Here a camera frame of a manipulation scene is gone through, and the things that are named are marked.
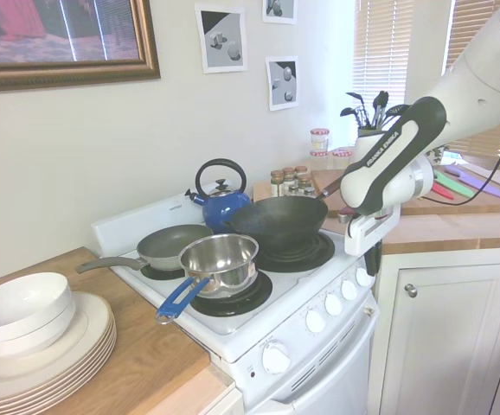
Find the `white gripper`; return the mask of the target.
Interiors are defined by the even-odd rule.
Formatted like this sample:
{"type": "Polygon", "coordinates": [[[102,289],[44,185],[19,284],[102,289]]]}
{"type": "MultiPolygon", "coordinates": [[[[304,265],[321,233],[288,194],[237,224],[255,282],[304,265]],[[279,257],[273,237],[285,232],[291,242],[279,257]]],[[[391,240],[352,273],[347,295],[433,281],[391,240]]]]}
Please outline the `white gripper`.
{"type": "Polygon", "coordinates": [[[384,208],[376,214],[358,215],[346,226],[344,251],[351,256],[363,254],[366,272],[374,277],[381,268],[382,239],[392,231],[401,217],[401,205],[384,208]]]}

